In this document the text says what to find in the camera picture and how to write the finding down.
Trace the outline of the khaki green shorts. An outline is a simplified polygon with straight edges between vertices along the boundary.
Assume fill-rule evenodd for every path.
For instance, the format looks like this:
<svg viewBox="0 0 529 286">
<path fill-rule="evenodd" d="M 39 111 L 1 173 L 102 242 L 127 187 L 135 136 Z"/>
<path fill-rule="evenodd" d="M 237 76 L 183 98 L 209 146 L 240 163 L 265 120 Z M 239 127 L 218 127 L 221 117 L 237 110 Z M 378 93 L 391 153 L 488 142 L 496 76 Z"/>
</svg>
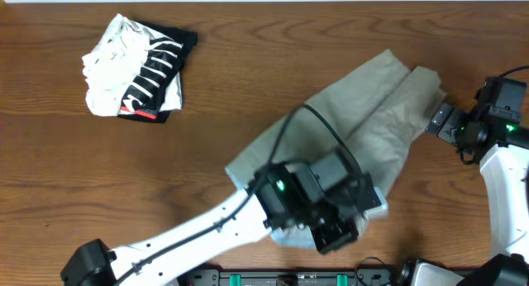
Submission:
<svg viewBox="0 0 529 286">
<path fill-rule="evenodd" d="M 306 103 L 326 119 L 370 173 L 387 197 L 406 162 L 411 144 L 425 131 L 446 97 L 436 71 L 406 67 L 390 50 L 362 64 L 311 96 Z M 226 168 L 237 188 L 246 187 L 269 157 L 289 112 L 253 140 Z M 274 160 L 315 160 L 337 145 L 308 110 L 297 112 L 280 142 Z M 278 245 L 315 250 L 308 228 L 271 233 Z"/>
</svg>

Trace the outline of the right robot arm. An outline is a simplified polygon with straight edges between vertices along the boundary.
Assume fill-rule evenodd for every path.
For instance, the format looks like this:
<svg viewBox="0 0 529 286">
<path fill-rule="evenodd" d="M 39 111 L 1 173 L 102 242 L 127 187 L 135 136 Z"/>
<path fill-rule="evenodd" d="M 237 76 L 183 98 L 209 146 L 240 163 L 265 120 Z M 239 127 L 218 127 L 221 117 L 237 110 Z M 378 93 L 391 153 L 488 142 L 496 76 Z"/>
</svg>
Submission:
<svg viewBox="0 0 529 286">
<path fill-rule="evenodd" d="M 485 103 L 465 113 L 442 104 L 427 131 L 470 155 L 488 194 L 491 258 L 475 269 L 406 263 L 398 285 L 526 285 L 528 283 L 528 130 L 520 106 Z"/>
</svg>

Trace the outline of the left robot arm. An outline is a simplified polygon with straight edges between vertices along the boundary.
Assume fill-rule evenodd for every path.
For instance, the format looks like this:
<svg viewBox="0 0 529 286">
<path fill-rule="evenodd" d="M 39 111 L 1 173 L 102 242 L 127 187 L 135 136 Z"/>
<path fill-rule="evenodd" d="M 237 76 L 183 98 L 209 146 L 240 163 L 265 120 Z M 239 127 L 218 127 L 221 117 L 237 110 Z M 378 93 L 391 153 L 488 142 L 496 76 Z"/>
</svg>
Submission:
<svg viewBox="0 0 529 286">
<path fill-rule="evenodd" d="M 181 274 L 274 231 L 305 228 L 321 254 L 356 241 L 362 222 L 388 204 L 367 173 L 300 162 L 267 164 L 247 188 L 217 207 L 158 236 L 109 248 L 81 245 L 60 273 L 65 285 L 167 285 Z"/>
</svg>

